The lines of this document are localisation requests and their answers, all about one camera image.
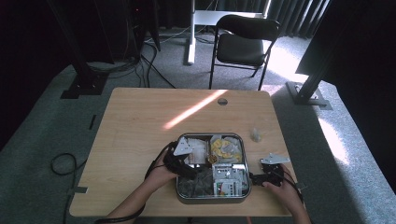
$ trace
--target open container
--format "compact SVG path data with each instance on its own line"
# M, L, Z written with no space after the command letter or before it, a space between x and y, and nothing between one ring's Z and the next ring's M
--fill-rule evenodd
M177 178L182 203L241 203L251 191L242 138L235 133L184 133L192 153L185 163L198 175Z

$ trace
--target person's right arm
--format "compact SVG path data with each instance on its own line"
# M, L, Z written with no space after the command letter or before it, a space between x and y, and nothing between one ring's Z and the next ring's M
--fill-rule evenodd
M282 166L283 170L288 173L288 175L285 175L285 178L287 178L292 183L293 180L290 177L289 169L283 164L280 165ZM282 181L280 187L269 182L264 182L262 185L265 186L266 189L269 189L271 192L273 192L283 203L283 205L285 205L285 207L293 216L293 221L295 224L311 224L309 215L306 212L305 207L297 194L297 191L290 183L284 180Z

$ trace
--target black wrist strap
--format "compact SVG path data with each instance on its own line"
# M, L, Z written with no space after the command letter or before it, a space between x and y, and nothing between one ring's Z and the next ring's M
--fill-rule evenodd
M135 212L134 214L132 214L128 217L101 218L101 219L97 219L95 221L95 224L96 223L118 223L118 222L124 222L127 220L137 218L138 216L140 216L140 214L142 214L143 210L145 210L145 206L146 206L146 204L144 204L143 207L139 209L139 211Z

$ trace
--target wooden table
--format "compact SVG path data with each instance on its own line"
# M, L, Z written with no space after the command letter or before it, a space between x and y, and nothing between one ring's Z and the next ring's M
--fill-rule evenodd
M218 104L220 98L228 104ZM251 140L253 128L263 131L260 142ZM78 183L88 191L75 194L70 214L107 215L143 181L150 163L163 147L183 133L240 135L248 169L253 174L262 174L259 159L270 152L289 156L271 98L265 91L117 88L110 97ZM291 163L286 165L294 176ZM289 215L274 195L259 186L254 186L242 203L184 204L177 199L175 182L171 181L151 196L141 216Z

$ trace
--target chair backrest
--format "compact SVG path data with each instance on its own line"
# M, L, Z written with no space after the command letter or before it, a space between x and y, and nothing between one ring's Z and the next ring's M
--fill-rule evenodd
M226 15L216 24L219 29L227 30L235 35L249 39L276 41L279 36L280 24L277 21L263 18L249 18L238 15Z

